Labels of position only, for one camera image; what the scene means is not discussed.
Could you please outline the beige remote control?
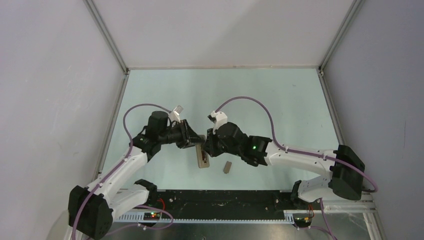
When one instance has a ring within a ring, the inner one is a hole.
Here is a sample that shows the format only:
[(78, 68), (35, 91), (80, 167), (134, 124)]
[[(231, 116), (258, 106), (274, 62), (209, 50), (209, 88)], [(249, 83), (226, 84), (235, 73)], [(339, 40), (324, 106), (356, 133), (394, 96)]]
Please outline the beige remote control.
[(200, 169), (209, 168), (209, 155), (203, 150), (200, 143), (195, 145), (197, 165)]

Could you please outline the beige battery compartment cover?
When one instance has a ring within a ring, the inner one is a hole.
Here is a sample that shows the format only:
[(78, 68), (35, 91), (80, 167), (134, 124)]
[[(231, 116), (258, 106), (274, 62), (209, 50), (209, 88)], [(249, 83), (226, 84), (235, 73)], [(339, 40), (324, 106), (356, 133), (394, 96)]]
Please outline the beige battery compartment cover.
[(230, 172), (230, 170), (231, 170), (231, 167), (232, 167), (232, 162), (227, 161), (227, 162), (225, 163), (225, 165), (224, 165), (223, 173), (224, 173), (224, 174), (228, 174), (228, 173)]

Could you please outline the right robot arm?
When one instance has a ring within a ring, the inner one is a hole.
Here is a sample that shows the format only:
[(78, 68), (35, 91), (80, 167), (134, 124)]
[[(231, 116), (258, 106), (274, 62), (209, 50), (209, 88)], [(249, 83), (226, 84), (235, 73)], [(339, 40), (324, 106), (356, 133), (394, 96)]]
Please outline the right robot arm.
[(298, 180), (291, 191), (291, 204), (304, 209), (318, 199), (359, 201), (362, 198), (365, 165), (346, 145), (336, 150), (302, 150), (278, 147), (268, 137), (243, 133), (228, 122), (218, 129), (209, 128), (203, 150), (210, 157), (230, 154), (246, 164), (284, 166), (317, 174), (309, 180)]

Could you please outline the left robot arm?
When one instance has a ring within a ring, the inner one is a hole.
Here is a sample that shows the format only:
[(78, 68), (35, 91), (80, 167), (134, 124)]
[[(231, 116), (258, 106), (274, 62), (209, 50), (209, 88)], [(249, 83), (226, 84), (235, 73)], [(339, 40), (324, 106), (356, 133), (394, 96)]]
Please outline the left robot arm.
[(187, 120), (177, 113), (154, 111), (140, 133), (130, 138), (128, 150), (106, 173), (87, 186), (76, 185), (68, 199), (67, 240), (77, 233), (93, 239), (103, 238), (113, 222), (134, 207), (153, 208), (158, 202), (157, 186), (147, 180), (137, 180), (130, 189), (120, 192), (129, 178), (161, 150), (174, 144), (179, 149), (201, 145), (205, 139), (197, 134)]

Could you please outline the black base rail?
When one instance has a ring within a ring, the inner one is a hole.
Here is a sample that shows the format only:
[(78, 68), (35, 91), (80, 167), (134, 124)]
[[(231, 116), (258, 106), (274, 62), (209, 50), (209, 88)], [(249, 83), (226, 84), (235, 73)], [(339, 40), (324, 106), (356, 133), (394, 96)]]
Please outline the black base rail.
[(165, 213), (142, 209), (129, 214), (142, 223), (169, 222), (293, 222), (293, 213), (313, 216), (320, 203), (296, 199), (280, 190), (160, 190), (150, 206)]

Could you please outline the left aluminium frame post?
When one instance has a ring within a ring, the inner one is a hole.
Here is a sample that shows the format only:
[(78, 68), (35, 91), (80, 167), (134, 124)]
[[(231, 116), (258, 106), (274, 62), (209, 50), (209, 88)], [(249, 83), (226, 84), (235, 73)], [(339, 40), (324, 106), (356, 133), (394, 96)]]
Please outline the left aluminium frame post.
[(120, 70), (124, 75), (128, 75), (129, 68), (120, 53), (117, 44), (114, 41), (112, 34), (110, 33), (96, 3), (94, 0), (83, 0), (88, 12), (90, 13), (94, 23), (96, 24), (100, 34), (102, 35), (106, 45), (112, 53), (115, 61), (117, 62)]

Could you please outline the aluminium frame post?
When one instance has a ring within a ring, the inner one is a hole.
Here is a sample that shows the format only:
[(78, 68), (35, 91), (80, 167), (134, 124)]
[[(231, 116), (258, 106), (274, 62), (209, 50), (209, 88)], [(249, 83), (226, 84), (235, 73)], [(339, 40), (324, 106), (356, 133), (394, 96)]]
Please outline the aluminium frame post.
[(120, 53), (117, 44), (114, 41), (112, 34), (110, 33), (96, 3), (94, 0), (83, 0), (88, 12), (90, 13), (94, 23), (96, 24), (100, 34), (102, 35), (106, 45), (112, 53), (115, 61), (117, 62), (120, 70), (124, 75), (128, 75), (129, 68)]
[(351, 3), (345, 17), (343, 18), (338, 30), (336, 31), (334, 38), (332, 39), (327, 51), (325, 52), (325, 55), (322, 61), (320, 62), (320, 65), (318, 68), (320, 72), (325, 71), (325, 68), (327, 67), (332, 56), (334, 55), (337, 48), (341, 44), (342, 39), (348, 32), (350, 26), (352, 25), (353, 21), (355, 20), (356, 16), (358, 15), (359, 11), (361, 10), (365, 2), (366, 2), (365, 0), (354, 0)]

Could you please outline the right aluminium frame post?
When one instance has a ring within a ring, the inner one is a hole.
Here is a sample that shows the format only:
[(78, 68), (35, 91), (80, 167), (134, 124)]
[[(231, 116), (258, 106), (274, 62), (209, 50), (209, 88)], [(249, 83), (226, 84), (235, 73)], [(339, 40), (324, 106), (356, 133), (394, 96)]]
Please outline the right aluminium frame post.
[(350, 26), (352, 25), (353, 21), (355, 20), (356, 16), (358, 15), (359, 11), (361, 10), (365, 2), (366, 2), (365, 0), (354, 0), (351, 3), (345, 17), (343, 18), (338, 30), (336, 31), (334, 38), (332, 39), (327, 51), (325, 52), (325, 55), (322, 61), (320, 62), (320, 65), (318, 68), (320, 72), (325, 71), (325, 68), (327, 67), (332, 56), (334, 55), (337, 48), (341, 44), (342, 39), (348, 32)]

